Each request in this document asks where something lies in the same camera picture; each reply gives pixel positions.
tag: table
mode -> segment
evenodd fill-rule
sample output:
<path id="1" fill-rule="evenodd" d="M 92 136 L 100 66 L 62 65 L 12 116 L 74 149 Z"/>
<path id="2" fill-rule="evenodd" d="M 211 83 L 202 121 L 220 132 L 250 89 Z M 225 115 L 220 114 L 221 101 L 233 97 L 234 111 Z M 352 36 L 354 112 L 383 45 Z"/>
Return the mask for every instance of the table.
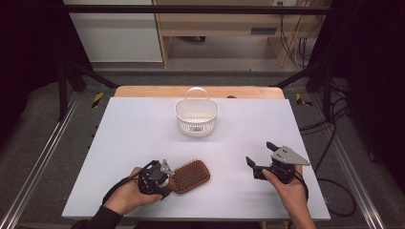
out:
<path id="1" fill-rule="evenodd" d="M 282 91 L 259 87 L 204 87 L 220 105 L 218 125 L 211 135 L 192 138 L 177 129 L 174 111 L 175 103 L 183 99 L 189 88 L 124 86 L 117 89 L 62 217 L 92 217 L 105 193 L 135 166 L 141 167 L 152 159 L 167 159 L 169 165 L 176 168 L 197 158 L 211 173 L 211 179 L 204 185 L 184 195 L 171 194 L 125 217 L 143 220 L 288 219 L 274 188 L 266 181 L 254 179 L 245 162 L 245 156 L 249 156 L 258 165 L 268 165 L 271 151 L 266 148 L 266 141 L 287 145 L 308 158 L 289 101 L 283 99 Z M 225 98 L 230 94 L 238 98 Z M 252 98 L 254 94 L 261 98 Z M 129 97 L 131 95 L 146 97 Z M 262 125 L 250 125 L 257 124 L 258 115 L 267 118 L 261 120 Z M 237 122 L 241 116 L 244 120 Z M 309 187 L 309 210 L 313 219 L 330 219 L 311 167 L 304 167 L 304 178 Z"/>

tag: brown hairbrush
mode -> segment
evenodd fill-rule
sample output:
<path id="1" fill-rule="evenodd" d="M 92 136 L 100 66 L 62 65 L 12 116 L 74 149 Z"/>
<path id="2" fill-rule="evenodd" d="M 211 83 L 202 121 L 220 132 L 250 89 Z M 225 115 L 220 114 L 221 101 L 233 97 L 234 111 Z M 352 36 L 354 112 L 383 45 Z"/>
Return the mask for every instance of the brown hairbrush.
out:
<path id="1" fill-rule="evenodd" d="M 176 194 L 184 194 L 206 183 L 209 178 L 205 164 L 200 160 L 193 160 L 175 170 L 168 188 Z"/>

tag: perforated plastic basket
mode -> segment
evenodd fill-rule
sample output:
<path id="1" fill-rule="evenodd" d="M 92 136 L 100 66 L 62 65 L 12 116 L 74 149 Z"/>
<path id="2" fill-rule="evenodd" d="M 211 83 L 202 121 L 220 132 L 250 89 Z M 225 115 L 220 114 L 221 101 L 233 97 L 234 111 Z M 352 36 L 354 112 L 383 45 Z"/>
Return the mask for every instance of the perforated plastic basket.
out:
<path id="1" fill-rule="evenodd" d="M 188 98 L 193 91 L 203 91 L 206 98 Z M 176 103 L 176 115 L 180 130 L 189 136 L 201 137 L 214 131 L 218 103 L 209 98 L 208 92 L 200 87 L 187 91 L 184 100 Z"/>

